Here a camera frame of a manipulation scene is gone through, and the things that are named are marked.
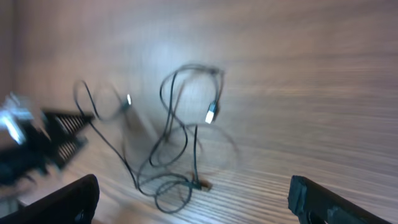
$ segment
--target metal connector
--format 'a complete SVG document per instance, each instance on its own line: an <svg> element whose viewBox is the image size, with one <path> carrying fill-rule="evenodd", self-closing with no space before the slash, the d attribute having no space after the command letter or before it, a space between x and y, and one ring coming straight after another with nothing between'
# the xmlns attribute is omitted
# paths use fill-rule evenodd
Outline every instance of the metal connector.
<svg viewBox="0 0 398 224"><path fill-rule="evenodd" d="M217 112L217 103L214 101L210 103L209 110L207 111L206 114L205 122L211 124L211 122L214 120L216 112Z"/></svg>
<svg viewBox="0 0 398 224"><path fill-rule="evenodd" d="M200 181L200 190L203 192L209 192L211 190L211 188L213 187L213 184L211 184L209 181L207 180L201 180Z"/></svg>
<svg viewBox="0 0 398 224"><path fill-rule="evenodd" d="M127 102L129 103L129 105L131 105L131 97L130 97L130 94L127 94Z"/></svg>
<svg viewBox="0 0 398 224"><path fill-rule="evenodd" d="M211 124L211 122L213 121L213 118L214 118L214 112L207 111L205 122L208 124Z"/></svg>

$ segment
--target black cable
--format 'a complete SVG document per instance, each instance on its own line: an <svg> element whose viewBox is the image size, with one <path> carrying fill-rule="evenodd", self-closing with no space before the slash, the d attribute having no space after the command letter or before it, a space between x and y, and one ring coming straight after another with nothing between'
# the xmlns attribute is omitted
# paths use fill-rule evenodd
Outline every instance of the black cable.
<svg viewBox="0 0 398 224"><path fill-rule="evenodd" d="M146 196L151 196L154 198L155 200L155 205L156 207L164 212L164 213L175 213L180 211L184 206L186 206L187 203L189 203L191 196L192 196L192 190L193 189L201 189L201 185L200 185L200 181L199 181L199 177L198 177L198 171L197 171L197 155L196 155L196 144L197 144L197 131L198 131L198 125L197 124L189 124L186 125L182 122L182 120L180 118L177 117L177 115L175 114L175 111L173 110L173 105L172 105L172 98L173 98L173 90L174 90L174 83L175 83L175 79L177 77L177 75L179 75L181 72L187 71L187 70L193 70L196 72L202 72L205 74L210 75L210 77L213 80L213 83L215 85L215 89L216 89L216 93L215 93L215 99L212 101L212 103L215 103L215 105L218 104L218 100L220 97L220 86L219 86L219 82L217 79L217 75L222 75L222 73L220 72L220 70L218 68L215 67L206 67L204 65L184 65L182 67L180 67L179 69L177 69L176 71L174 71L173 73L171 73L170 75L168 75L163 82L160 85L160 91L159 91L159 96L160 96L160 100L164 106L164 108L167 111L167 120L166 120L166 124L165 124L165 128L163 130L162 135L160 136L160 138L157 140L157 142L154 144L154 147L152 148L148 158L141 164L141 166L139 167L139 170L136 174L136 177L133 174L133 171L130 167L130 165L128 164L126 158L122 157L120 155L120 153L116 150L116 148L114 146L112 146L112 144L109 143L109 141L97 130L97 128L93 125L92 122L90 122L90 126L95 130L95 132L101 137L101 139L118 155L118 157L120 158L120 160L122 160L123 164L126 166L127 170L129 171L131 178L134 182L134 186L137 190L139 190L142 194L146 195ZM166 102L163 99L163 88L166 84L166 82L168 80L172 79L171 81L171 86L170 86L170 98L169 98L169 105L166 104ZM98 111L96 109L96 105L95 102L93 100L93 97L90 93L90 90L88 89L87 84L84 81L79 81L77 83L75 83L75 86L73 87L73 96L74 96L74 100L76 103L76 106L78 107L80 113L82 115L84 115L83 110L80 108L80 105L78 104L78 84L82 83L84 84L87 94L90 97L90 101L91 101L91 105L93 107L94 113L98 118L101 118L101 116L98 114ZM117 117L121 112L123 112L123 105L121 106L120 109L118 109L114 115L111 116L111 118L115 118ZM172 120L175 119L177 121L177 123L179 124L179 127L177 128L173 128L171 129L171 122ZM192 133L189 130L190 126L195 126L195 132ZM152 157L153 155L159 150L159 146L162 143L162 141L166 140L174 131L178 130L178 129L182 129L184 136L185 136L185 144L182 148L182 150L179 152L179 154L174 157L172 160L170 160L169 162L166 163L159 163L158 164L154 164ZM186 178L184 175L181 174L174 174L172 172L164 172L163 174L158 174L152 177L149 177L146 180L143 180L142 182L140 182L140 177L142 174L143 169L145 168L146 165L150 164L151 167L154 168L160 168L160 167L164 167L166 168L167 166L173 164L175 161L177 161L182 154L185 152L187 146L188 146L188 133L187 131L193 135L194 138L194 142L193 142L193 179L190 181L188 178ZM166 181L165 183L163 183L162 185L160 185L157 190L155 191L154 194L149 194L144 192L141 189L142 185L148 184L149 182L159 179L159 178L163 178L163 177L175 177L178 180L170 180L170 181ZM188 195L187 198L185 200L183 200L183 204L178 207L175 210L165 210L163 209L160 205L159 205L159 196L165 194L167 191L169 191L171 188L175 187L176 185L184 185L186 187L188 187Z"/></svg>

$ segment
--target wooden wall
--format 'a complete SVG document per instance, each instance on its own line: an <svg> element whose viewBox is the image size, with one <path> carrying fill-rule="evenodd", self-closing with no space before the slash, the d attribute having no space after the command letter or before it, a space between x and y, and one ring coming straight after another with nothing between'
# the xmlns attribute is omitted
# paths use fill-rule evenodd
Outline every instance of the wooden wall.
<svg viewBox="0 0 398 224"><path fill-rule="evenodd" d="M124 192L109 204L114 210L101 210L108 214L102 222L297 223L286 199L294 174L396 222L397 11L398 2L366 0L17 1L17 90L40 106L75 110L75 80L93 89L111 83L132 95L141 118L160 133L163 77L187 62L225 70L216 125L236 148L203 131L200 169L217 170L204 174L214 189L194 192L186 209L163 215L88 134L92 153L71 170L93 172L100 185ZM185 121L204 120L209 83L186 82L177 111ZM110 94L102 97L104 113L117 105ZM108 136L120 133L101 127Z"/></svg>
<svg viewBox="0 0 398 224"><path fill-rule="evenodd" d="M14 88L14 8L12 0L0 2L0 102Z"/></svg>

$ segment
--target cable plug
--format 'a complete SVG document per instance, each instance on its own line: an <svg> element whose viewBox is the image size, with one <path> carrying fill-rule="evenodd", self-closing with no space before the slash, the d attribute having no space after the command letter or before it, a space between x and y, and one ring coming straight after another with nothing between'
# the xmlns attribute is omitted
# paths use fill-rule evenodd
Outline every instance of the cable plug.
<svg viewBox="0 0 398 224"><path fill-rule="evenodd" d="M195 180L195 174L191 173L191 175L192 181L190 182L190 185L193 187L193 189L209 192L213 187L213 184L211 184L209 181L203 179L199 180L198 178Z"/></svg>
<svg viewBox="0 0 398 224"><path fill-rule="evenodd" d="M130 94L127 94L127 99L123 102L123 104L120 107L120 111L126 111L129 109L131 106L131 97Z"/></svg>
<svg viewBox="0 0 398 224"><path fill-rule="evenodd" d="M211 122L214 120L216 116L217 109L218 109L217 102L215 101L211 102L205 119L206 123L211 124Z"/></svg>

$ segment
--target black device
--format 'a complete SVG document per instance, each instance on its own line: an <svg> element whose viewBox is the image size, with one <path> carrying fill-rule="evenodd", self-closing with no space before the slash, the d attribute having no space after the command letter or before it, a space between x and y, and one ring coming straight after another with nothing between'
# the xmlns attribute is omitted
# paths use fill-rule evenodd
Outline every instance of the black device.
<svg viewBox="0 0 398 224"><path fill-rule="evenodd" d="M66 111L42 111L47 135L30 122L22 123L25 143L0 151L0 185L11 185L32 169L45 174L47 163L62 169L86 144L86 138L78 138L76 134L91 122L92 113L83 116Z"/></svg>
<svg viewBox="0 0 398 224"><path fill-rule="evenodd" d="M294 175L289 209L301 224L389 223L308 178Z"/></svg>
<svg viewBox="0 0 398 224"><path fill-rule="evenodd" d="M17 212L0 218L0 223L89 224L99 199L97 178L89 174Z"/></svg>

